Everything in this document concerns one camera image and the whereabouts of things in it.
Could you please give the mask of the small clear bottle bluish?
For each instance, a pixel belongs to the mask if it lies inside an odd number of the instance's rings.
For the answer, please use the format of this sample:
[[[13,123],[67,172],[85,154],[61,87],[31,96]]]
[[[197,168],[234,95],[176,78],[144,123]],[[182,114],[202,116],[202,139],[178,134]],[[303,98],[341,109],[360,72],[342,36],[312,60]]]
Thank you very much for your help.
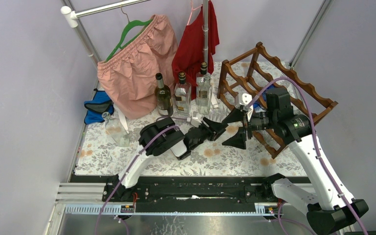
[[[254,154],[265,153],[266,149],[264,148],[263,145],[256,145],[256,146],[252,147],[252,152]]]

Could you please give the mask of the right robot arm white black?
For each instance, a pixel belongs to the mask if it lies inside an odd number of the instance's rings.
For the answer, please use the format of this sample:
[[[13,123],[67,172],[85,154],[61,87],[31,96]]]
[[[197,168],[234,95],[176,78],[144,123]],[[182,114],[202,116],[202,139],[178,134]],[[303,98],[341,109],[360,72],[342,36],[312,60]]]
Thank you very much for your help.
[[[252,96],[238,94],[235,107],[224,122],[240,121],[242,127],[224,145],[244,149],[254,131],[273,130],[295,154],[315,192],[309,193],[277,173],[263,180],[263,199],[288,202],[306,216],[318,235],[329,235],[358,222],[368,211],[368,205],[362,199],[355,199],[331,168],[310,119],[294,113],[287,89],[269,89],[266,105],[264,112],[257,113],[253,109]]]

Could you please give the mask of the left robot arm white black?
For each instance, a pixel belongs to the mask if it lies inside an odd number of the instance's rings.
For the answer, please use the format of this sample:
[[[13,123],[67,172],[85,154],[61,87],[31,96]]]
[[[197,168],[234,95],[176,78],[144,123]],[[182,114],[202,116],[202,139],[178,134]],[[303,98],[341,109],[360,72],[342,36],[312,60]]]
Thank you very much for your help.
[[[215,141],[225,131],[226,123],[215,122],[206,117],[199,125],[184,134],[171,117],[164,117],[144,127],[140,131],[139,145],[127,167],[118,174],[119,182],[114,188],[114,196],[127,201],[144,169],[153,158],[171,150],[178,160],[188,157],[191,152],[205,141]]]

